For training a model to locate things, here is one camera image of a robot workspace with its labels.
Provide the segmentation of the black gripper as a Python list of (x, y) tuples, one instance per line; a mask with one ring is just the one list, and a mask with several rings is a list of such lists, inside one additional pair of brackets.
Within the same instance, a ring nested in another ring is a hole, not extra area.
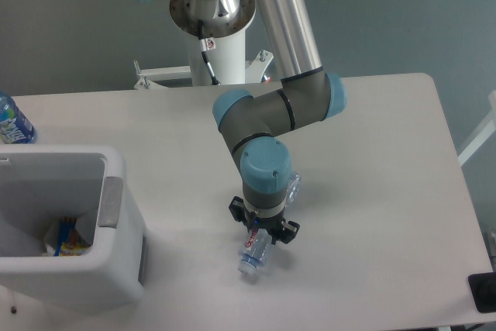
[(289, 244), (300, 230), (300, 224), (285, 221), (285, 204), (283, 202), (269, 209), (262, 209), (234, 196), (229, 203), (229, 211), (236, 222), (241, 222), (247, 229), (265, 229), (271, 236), (271, 245), (277, 242)]

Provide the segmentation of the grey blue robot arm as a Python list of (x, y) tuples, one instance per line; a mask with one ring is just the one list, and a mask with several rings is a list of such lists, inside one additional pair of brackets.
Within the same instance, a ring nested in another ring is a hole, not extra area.
[[(263, 19), (281, 88), (257, 97), (222, 74), (220, 41)], [(225, 85), (212, 113), (243, 183), (232, 200), (232, 217), (246, 228), (265, 229), (274, 242), (289, 243), (300, 226), (284, 216), (291, 156), (279, 136), (341, 113), (347, 103), (341, 79), (320, 61), (304, 0), (170, 0), (176, 25), (194, 40), (200, 62), (191, 71), (202, 83)]]

